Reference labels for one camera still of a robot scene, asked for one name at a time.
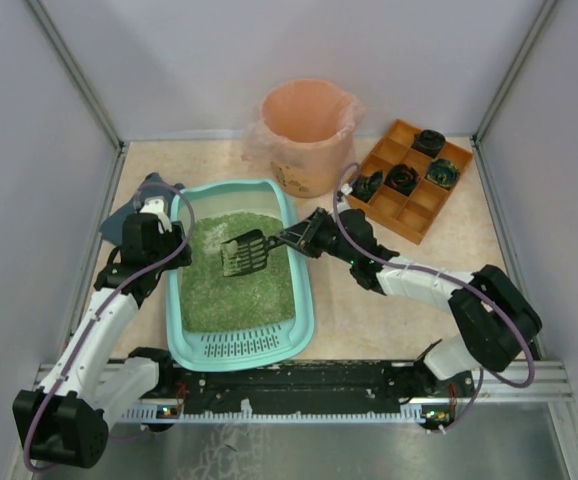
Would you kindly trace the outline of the black slotted litter scoop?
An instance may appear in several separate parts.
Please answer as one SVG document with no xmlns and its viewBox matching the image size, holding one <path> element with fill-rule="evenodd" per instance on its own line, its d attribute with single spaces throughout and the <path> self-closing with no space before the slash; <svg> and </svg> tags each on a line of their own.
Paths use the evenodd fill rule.
<svg viewBox="0 0 578 480">
<path fill-rule="evenodd" d="M 223 276 L 250 275 L 264 270 L 269 252 L 281 245 L 276 236 L 265 236 L 260 229 L 241 234 L 220 245 Z"/>
</svg>

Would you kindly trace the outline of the teal plastic litter box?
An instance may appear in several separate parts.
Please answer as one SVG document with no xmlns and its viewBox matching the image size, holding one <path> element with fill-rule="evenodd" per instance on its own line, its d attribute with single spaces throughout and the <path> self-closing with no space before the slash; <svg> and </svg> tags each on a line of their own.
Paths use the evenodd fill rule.
<svg viewBox="0 0 578 480">
<path fill-rule="evenodd" d="M 282 222 L 282 228 L 298 220 L 291 198 L 270 179 L 215 182 L 186 188 L 183 194 L 182 198 L 174 199 L 170 217 L 194 230 L 200 219 L 236 212 L 277 218 Z M 284 248 L 290 263 L 295 316 L 257 328 L 225 332 L 186 330 L 179 290 L 179 274 L 185 267 L 168 273 L 165 287 L 167 344 L 180 365 L 200 372 L 245 370 L 289 359 L 308 345 L 315 329 L 315 314 L 307 261 L 293 250 Z"/>
</svg>

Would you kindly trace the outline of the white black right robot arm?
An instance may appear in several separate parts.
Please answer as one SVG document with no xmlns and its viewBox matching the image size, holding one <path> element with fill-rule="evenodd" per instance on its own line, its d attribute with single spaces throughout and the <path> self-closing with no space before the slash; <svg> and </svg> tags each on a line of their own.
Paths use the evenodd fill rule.
<svg viewBox="0 0 578 480">
<path fill-rule="evenodd" d="M 451 314 L 458 335 L 433 344 L 416 362 L 428 382 L 475 368 L 498 375 L 529 351 L 542 328 L 537 312 L 500 268 L 458 272 L 416 263 L 381 245 L 358 209 L 318 208 L 273 239 L 306 257 L 327 254 L 349 264 L 351 276 L 366 290 Z"/>
</svg>

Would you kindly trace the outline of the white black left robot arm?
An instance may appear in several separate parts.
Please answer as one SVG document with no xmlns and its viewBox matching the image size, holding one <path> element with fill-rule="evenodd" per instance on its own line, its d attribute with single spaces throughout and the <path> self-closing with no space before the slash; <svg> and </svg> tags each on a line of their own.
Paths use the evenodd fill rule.
<svg viewBox="0 0 578 480">
<path fill-rule="evenodd" d="M 38 386 L 13 401 L 28 470 L 94 466 L 115 424 L 159 385 L 163 366 L 150 357 L 126 360 L 107 381 L 101 375 L 162 273 L 190 265 L 192 232 L 164 213 L 142 210 L 125 219 L 122 243 L 99 272 L 76 333 Z"/>
</svg>

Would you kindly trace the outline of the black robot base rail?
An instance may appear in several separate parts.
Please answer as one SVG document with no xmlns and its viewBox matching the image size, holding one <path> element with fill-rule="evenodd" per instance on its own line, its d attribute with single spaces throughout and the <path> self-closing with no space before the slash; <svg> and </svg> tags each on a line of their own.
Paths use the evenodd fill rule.
<svg viewBox="0 0 578 480">
<path fill-rule="evenodd" d="M 235 372 L 174 367 L 124 415 L 155 432 L 180 424 L 450 425 L 475 393 L 472 373 L 438 380 L 418 362 L 285 361 Z"/>
</svg>

